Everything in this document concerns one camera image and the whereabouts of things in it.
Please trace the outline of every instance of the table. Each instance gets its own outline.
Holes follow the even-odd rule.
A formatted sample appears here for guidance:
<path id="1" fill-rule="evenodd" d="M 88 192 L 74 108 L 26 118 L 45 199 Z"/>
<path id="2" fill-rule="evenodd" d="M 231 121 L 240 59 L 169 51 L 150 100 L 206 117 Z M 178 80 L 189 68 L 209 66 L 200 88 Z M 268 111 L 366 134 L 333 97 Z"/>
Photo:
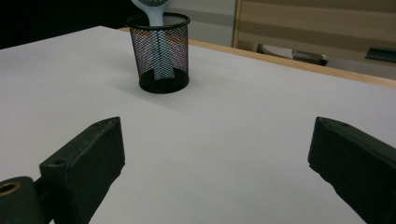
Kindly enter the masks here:
<path id="1" fill-rule="evenodd" d="M 196 46 L 190 77 L 142 91 L 129 34 L 105 27 L 0 50 L 0 179 L 39 178 L 120 116 L 126 165 L 92 223 L 363 223 L 308 166 L 315 118 L 396 147 L 395 89 Z"/>

